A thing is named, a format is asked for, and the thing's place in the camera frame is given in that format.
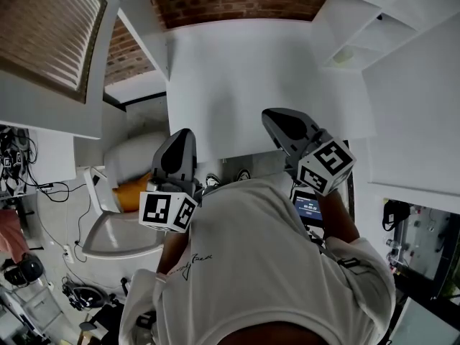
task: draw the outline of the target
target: power strip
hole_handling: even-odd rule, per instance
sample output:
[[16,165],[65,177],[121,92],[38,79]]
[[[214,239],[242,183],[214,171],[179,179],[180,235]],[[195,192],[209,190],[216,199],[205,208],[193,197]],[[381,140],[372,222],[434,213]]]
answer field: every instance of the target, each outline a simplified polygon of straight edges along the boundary
[[64,246],[64,250],[65,250],[65,253],[64,253],[64,259],[67,263],[75,263],[75,260],[73,259],[73,255],[72,255],[72,249],[70,248],[70,245],[65,245]]

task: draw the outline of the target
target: person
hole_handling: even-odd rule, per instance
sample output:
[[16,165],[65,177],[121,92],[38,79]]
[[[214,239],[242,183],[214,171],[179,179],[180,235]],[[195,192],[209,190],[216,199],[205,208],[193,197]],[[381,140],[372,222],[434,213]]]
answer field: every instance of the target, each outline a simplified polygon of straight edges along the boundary
[[286,195],[240,176],[208,176],[188,233],[167,233],[157,272],[134,275],[120,344],[142,343],[135,323],[148,311],[157,345],[376,344],[395,285],[339,193],[318,195],[325,251]]

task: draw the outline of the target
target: pink cloth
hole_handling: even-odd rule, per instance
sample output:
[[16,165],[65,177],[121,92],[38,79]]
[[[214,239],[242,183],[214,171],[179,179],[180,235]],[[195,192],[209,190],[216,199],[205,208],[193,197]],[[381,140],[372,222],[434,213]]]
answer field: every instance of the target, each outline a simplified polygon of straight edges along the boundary
[[0,210],[0,251],[9,252],[14,263],[29,251],[15,210]]

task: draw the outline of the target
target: sneaker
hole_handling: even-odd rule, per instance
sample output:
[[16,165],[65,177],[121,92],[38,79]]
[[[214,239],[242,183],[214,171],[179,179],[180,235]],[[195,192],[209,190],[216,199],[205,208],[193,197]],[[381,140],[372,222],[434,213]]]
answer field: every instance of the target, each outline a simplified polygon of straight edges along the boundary
[[251,178],[251,173],[248,169],[243,169],[238,172],[238,176],[236,177],[236,181],[248,180]]
[[208,176],[206,176],[207,187],[220,187],[221,185],[221,181],[214,174],[208,174]]

